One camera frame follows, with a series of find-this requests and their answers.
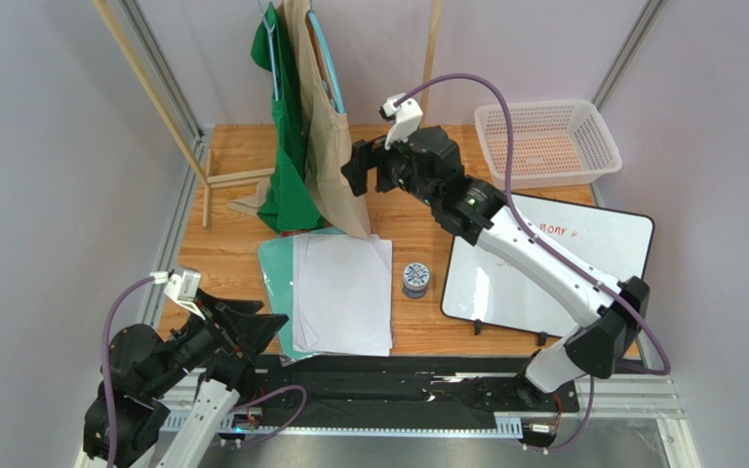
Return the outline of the beige t shirt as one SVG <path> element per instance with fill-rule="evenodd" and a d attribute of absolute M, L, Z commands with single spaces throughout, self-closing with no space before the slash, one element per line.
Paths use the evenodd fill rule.
<path fill-rule="evenodd" d="M 355 197 L 340 168 L 351 156 L 351 135 L 346 113 L 338 114 L 326 97 L 306 24 L 308 1 L 284 1 L 284 20 L 291 39 L 299 77 L 303 131 L 307 136 L 304 181 L 324 221 L 344 233 L 366 238 L 372 228 L 366 202 Z M 232 199 L 228 209 L 257 216 L 269 187 L 269 177 L 253 195 Z"/>

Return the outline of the light blue hanger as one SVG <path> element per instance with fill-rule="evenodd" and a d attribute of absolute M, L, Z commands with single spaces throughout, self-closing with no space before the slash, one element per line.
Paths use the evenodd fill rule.
<path fill-rule="evenodd" d="M 323 91 L 330 105 L 340 115 L 346 113 L 334 60 L 319 18 L 313 8 L 313 2 L 308 1 L 306 24 L 311 35 L 311 42 L 318 64 Z"/>

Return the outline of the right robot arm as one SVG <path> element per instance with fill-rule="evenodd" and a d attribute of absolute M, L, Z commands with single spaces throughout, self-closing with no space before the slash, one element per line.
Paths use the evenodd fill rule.
<path fill-rule="evenodd" d="M 440 127 L 401 142 L 359 140 L 341 173 L 351 191 L 368 191 L 376 172 L 380 193 L 400 189 L 429 207 L 447 232 L 511 263 L 574 319 L 566 336 L 535 352 L 519 375 L 542 393 L 590 375 L 607 379 L 631 369 L 624 356 L 642 328 L 650 287 L 636 276 L 619 280 L 558 244 L 507 204 L 491 183 L 468 175 L 460 148 Z"/>

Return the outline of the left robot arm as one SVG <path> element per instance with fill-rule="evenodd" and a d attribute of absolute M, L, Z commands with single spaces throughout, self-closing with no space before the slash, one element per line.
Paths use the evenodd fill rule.
<path fill-rule="evenodd" d="M 109 467 L 133 466 L 158 442 L 171 413 L 163 398 L 201 369 L 192 414 L 166 461 L 169 467 L 197 466 L 203 443 L 253 390 L 258 357 L 289 321 L 285 314 L 262 313 L 260 300 L 202 290 L 184 303 L 190 315 L 168 339 L 144 324 L 111 338 L 101 364 L 108 378 L 85 414 L 83 450 L 89 458 Z"/>

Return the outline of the green t shirt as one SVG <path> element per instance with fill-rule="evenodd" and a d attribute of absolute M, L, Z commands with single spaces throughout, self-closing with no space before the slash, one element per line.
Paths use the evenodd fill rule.
<path fill-rule="evenodd" d="M 265 199 L 257 216 L 278 234 L 318 229 L 324 226 L 320 214 L 304 181 L 306 169 L 307 136 L 303 131 L 299 77 L 293 45 L 284 20 L 283 9 L 267 5 L 267 19 L 275 25 L 274 43 L 281 84 L 281 98 L 273 100 L 271 117 L 276 135 L 274 173 L 269 178 Z M 256 66 L 271 75 L 265 31 L 260 21 L 251 57 Z"/>

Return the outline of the teal plastic folder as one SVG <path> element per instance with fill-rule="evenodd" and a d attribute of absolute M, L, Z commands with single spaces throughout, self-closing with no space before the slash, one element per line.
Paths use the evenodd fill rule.
<path fill-rule="evenodd" d="M 294 348 L 295 237 L 296 235 L 293 235 L 266 241 L 257 250 L 270 312 L 276 315 L 286 315 L 289 318 L 277 334 L 284 366 L 320 355 L 320 352 L 300 352 Z"/>

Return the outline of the white paper stack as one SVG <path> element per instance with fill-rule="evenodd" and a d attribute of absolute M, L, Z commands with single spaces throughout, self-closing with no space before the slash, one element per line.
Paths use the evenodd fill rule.
<path fill-rule="evenodd" d="M 339 234 L 294 239 L 297 352 L 387 357 L 392 338 L 393 243 Z"/>

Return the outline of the small round tin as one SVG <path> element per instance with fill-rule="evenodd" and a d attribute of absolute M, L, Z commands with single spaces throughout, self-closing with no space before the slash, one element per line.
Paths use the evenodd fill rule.
<path fill-rule="evenodd" d="M 431 272 L 421 262 L 409 263 L 402 274 L 402 291 L 411 299 L 420 299 L 425 296 L 431 284 Z"/>

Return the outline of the white plastic basket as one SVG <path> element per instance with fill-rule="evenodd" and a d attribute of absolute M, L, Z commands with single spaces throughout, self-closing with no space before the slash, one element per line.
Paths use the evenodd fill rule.
<path fill-rule="evenodd" d="M 514 190 L 590 184 L 622 169 L 608 124 L 587 100 L 514 102 L 508 113 Z"/>

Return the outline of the white whiteboard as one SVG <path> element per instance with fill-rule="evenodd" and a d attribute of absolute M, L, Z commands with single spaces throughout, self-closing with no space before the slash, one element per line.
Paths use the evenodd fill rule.
<path fill-rule="evenodd" d="M 513 196 L 517 208 L 549 237 L 619 280 L 644 276 L 654 223 L 645 215 Z M 564 308 L 511 264 L 460 238 L 441 303 L 451 318 L 562 337 L 575 326 Z"/>

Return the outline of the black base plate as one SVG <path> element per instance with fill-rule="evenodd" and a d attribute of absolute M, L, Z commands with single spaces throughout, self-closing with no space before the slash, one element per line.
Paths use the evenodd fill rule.
<path fill-rule="evenodd" d="M 283 365 L 280 357 L 259 358 L 239 402 L 272 391 L 260 406 L 261 422 L 276 426 L 291 419 L 295 428 L 455 429 L 495 426 L 501 412 L 552 419 L 577 415 L 575 387 L 554 395 L 526 395 L 517 372 L 523 358 L 508 357 L 345 357 L 322 355 Z"/>

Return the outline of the wooden clothes rack frame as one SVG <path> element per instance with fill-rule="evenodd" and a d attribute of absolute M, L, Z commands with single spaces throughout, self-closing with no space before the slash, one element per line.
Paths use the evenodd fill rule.
<path fill-rule="evenodd" d="M 94 1 L 95 10 L 143 86 L 191 174 L 203 190 L 201 225 L 212 227 L 214 192 L 256 184 L 274 169 L 215 175 L 209 135 L 202 129 L 137 1 Z"/>

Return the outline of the aluminium frame rail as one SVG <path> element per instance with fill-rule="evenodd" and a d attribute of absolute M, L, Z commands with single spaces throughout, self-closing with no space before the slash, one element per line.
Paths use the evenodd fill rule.
<path fill-rule="evenodd" d="M 213 132 L 205 131 L 209 135 L 211 147 Z M 177 206 L 156 261 L 158 267 L 170 265 L 177 259 L 195 190 L 200 186 L 188 167 L 179 191 Z M 671 377 L 628 370 L 612 380 L 603 381 L 600 385 L 595 385 L 590 378 L 585 377 L 575 383 L 572 395 L 585 405 L 583 411 L 575 415 L 575 419 L 653 419 L 662 437 L 662 451 L 667 462 L 673 467 L 698 466 L 699 461 L 690 431 Z M 321 428 L 291 424 L 281 433 L 290 437 L 496 438 L 503 442 L 511 442 L 523 431 L 526 424 L 539 417 L 539 413 L 534 411 L 502 411 L 494 418 L 494 428 L 484 432 L 415 428 Z"/>

